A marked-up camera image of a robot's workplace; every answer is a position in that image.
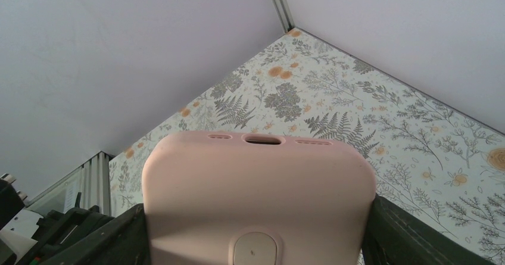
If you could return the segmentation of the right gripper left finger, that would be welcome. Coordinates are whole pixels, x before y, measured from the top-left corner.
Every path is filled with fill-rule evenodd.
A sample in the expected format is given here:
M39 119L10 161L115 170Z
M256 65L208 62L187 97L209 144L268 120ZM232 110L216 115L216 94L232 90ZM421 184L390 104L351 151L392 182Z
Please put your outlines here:
M150 264L146 215L134 205L43 264Z

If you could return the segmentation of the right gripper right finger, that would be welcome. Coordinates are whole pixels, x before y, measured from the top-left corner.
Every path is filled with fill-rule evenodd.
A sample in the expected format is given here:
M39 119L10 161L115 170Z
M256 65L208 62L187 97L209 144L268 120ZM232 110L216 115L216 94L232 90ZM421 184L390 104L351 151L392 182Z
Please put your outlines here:
M364 264L491 264L379 195L370 208Z

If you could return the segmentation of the pink phone case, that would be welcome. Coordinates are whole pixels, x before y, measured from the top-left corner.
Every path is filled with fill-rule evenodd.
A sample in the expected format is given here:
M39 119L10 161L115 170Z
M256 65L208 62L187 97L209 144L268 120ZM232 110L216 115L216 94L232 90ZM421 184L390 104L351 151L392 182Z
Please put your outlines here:
M152 264L356 264L376 179L343 142L166 136L142 171Z

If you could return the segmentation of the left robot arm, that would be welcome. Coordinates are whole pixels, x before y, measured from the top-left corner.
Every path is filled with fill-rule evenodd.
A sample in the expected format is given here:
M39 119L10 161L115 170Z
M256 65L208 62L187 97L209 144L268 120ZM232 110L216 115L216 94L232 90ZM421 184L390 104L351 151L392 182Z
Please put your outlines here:
M1 264L41 264L113 219L97 205L80 208L78 193L75 207L66 213L51 210L38 219L31 236L19 235L8 224L25 209L26 195L16 191L14 181L11 174L1 176Z

